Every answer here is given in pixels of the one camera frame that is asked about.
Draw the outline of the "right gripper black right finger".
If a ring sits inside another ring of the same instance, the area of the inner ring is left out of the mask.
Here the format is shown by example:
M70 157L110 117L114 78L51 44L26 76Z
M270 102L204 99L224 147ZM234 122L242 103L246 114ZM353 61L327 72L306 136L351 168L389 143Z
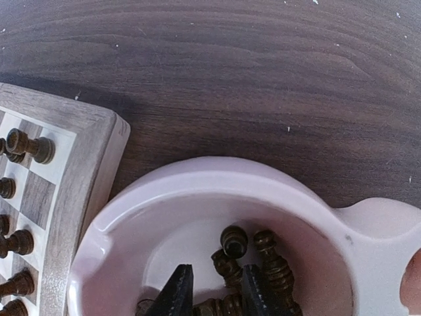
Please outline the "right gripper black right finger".
M290 315L289 309L277 298L257 265L243 267L241 287L243 315Z

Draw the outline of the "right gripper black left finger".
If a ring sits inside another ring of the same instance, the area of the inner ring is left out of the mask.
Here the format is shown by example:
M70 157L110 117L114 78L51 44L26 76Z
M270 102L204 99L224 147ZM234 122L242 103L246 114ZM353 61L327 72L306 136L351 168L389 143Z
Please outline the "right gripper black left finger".
M181 316L193 311L193 267L180 264L176 267L145 315Z

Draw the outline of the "dark tall chess piece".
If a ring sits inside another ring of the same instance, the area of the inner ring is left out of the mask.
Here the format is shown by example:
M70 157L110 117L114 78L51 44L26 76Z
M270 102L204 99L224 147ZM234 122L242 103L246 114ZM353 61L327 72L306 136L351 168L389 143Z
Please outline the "dark tall chess piece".
M3 306L0 316L28 316L28 310L23 301L12 300Z

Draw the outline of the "dark pawn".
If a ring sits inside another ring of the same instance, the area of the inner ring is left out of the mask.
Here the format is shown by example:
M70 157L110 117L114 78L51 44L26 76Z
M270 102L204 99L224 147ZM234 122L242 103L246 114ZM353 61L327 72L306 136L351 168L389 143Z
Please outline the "dark pawn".
M11 199L16 192L16 183L13 178L3 177L0 179L0 196L4 199Z

